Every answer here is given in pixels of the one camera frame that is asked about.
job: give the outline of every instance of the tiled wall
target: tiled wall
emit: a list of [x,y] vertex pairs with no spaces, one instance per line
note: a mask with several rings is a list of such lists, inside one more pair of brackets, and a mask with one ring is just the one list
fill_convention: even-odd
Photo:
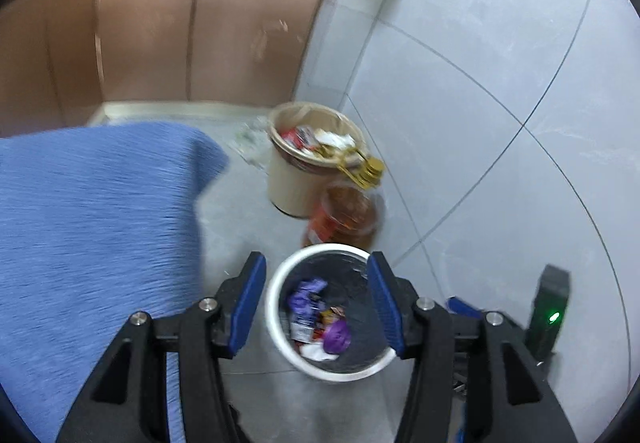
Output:
[[571,270],[550,383],[591,443],[640,372],[640,19],[628,0],[380,2],[327,1],[298,98],[372,138],[380,246],[419,293],[526,324],[545,264]]

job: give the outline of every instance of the oil bottle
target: oil bottle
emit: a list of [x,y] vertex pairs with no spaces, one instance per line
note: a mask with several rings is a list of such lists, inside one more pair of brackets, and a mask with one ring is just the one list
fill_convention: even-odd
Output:
[[303,246],[341,243],[368,250],[384,221],[385,200],[380,180],[385,171],[382,160],[363,157],[356,172],[344,163],[338,165],[346,178],[331,182],[321,194],[316,211],[309,219]]

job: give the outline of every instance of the large bottle with brown liquid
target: large bottle with brown liquid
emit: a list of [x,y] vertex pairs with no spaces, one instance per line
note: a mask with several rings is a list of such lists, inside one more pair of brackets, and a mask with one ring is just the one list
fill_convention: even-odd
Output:
[[384,170],[378,158],[365,159],[354,174],[343,169],[347,178],[330,183],[322,192],[303,246],[341,243],[369,250],[385,215],[380,190]]

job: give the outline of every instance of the trash can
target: trash can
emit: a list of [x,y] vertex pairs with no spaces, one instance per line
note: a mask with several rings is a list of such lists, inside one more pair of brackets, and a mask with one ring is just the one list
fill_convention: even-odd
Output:
[[[303,373],[322,381],[355,381],[375,375],[396,357],[367,285],[368,258],[359,248],[328,243],[300,249],[276,270],[264,303],[267,330],[279,352]],[[287,299],[300,282],[314,278],[328,283],[322,300],[327,307],[344,308],[350,329],[351,343],[336,360],[305,359],[290,339]]]
[[[339,157],[307,156],[286,143],[280,133],[296,126],[321,128],[336,134],[351,134],[356,147],[367,151],[362,131],[345,115],[310,102],[287,102],[276,107],[269,116],[269,137],[273,145],[269,165],[267,194],[279,210],[290,216],[308,218],[318,203],[324,186],[340,174]],[[362,162],[354,153],[346,159],[353,168]]]

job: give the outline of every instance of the white rim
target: white rim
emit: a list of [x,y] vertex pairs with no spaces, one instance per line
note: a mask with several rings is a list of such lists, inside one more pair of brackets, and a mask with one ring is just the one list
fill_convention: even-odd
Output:
[[316,255],[316,253],[322,253],[325,251],[340,251],[342,253],[349,253],[351,255],[355,255],[357,258],[367,261],[369,259],[369,254],[359,248],[354,248],[353,246],[347,245],[337,245],[337,244],[325,244],[325,245],[314,245],[309,246],[308,248],[303,248],[290,255],[276,270],[273,278],[271,279],[268,287],[267,287],[267,297],[264,302],[264,317],[267,322],[267,329],[273,340],[273,343],[276,344],[279,352],[287,359],[289,362],[298,370],[306,373],[307,375],[313,376],[317,379],[322,379],[324,381],[334,381],[334,382],[342,382],[342,381],[355,381],[357,379],[367,378],[367,376],[375,375],[377,372],[384,369],[388,366],[394,358],[396,358],[396,352],[391,349],[391,347],[387,348],[383,357],[378,360],[378,362],[372,364],[367,369],[363,369],[356,373],[331,373],[329,371],[324,371],[323,369],[319,369],[318,367],[311,365],[308,363],[303,357],[293,350],[291,344],[287,340],[284,332],[282,331],[282,327],[280,326],[280,315],[278,308],[278,301],[280,299],[280,290],[282,285],[284,284],[284,280],[290,274],[291,270],[298,266],[304,259],[311,257],[312,255]]

